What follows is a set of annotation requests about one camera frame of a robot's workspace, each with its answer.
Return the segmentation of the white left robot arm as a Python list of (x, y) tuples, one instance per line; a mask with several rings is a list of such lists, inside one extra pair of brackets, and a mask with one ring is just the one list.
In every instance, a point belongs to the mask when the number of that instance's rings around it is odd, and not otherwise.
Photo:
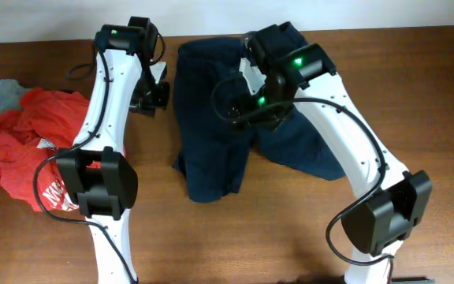
[(155, 54), (164, 39), (147, 17), (105, 24), (95, 34), (95, 83), (80, 131), (56, 164), (92, 235), (100, 283), (137, 283), (129, 218), (138, 177), (125, 157), (129, 113), (154, 116), (169, 102), (166, 63)]

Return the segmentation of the navy blue shorts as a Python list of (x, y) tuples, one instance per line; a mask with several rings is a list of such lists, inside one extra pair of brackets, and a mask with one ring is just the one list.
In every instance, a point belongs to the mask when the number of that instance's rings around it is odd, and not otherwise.
[(239, 192), (252, 149), (273, 163), (317, 178), (342, 178), (344, 171), (328, 145), (295, 107), (276, 129), (235, 127), (216, 115), (227, 113), (232, 100), (247, 94), (245, 83), (230, 82), (215, 99), (210, 97), (220, 81), (235, 76), (246, 54), (241, 39), (227, 36), (179, 47), (173, 108), (181, 149), (173, 168), (184, 175), (189, 198), (208, 203)]

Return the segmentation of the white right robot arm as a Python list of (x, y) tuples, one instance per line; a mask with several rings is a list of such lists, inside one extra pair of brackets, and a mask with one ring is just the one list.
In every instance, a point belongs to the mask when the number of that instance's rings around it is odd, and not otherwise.
[(249, 32), (238, 79), (248, 97), (229, 114), (232, 125), (279, 126), (291, 110), (318, 131), (342, 167), (355, 201), (332, 219), (353, 251), (344, 283), (392, 283), (395, 255), (422, 221), (433, 184), (411, 172), (379, 140), (348, 95), (337, 67), (316, 44), (287, 37), (289, 23)]

